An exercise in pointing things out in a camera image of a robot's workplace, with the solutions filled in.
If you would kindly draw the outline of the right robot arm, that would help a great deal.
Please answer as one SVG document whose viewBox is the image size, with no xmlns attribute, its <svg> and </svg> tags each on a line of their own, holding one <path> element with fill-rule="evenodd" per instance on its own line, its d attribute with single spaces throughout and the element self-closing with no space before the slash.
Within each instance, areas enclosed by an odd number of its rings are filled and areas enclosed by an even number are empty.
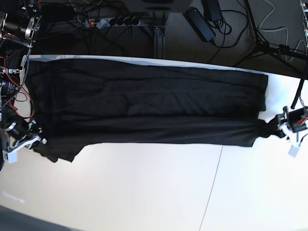
<svg viewBox="0 0 308 231">
<path fill-rule="evenodd" d="M 29 56 L 41 25 L 39 0 L 0 2 L 0 142 L 4 155 L 42 140 L 25 87 Z"/>
</svg>

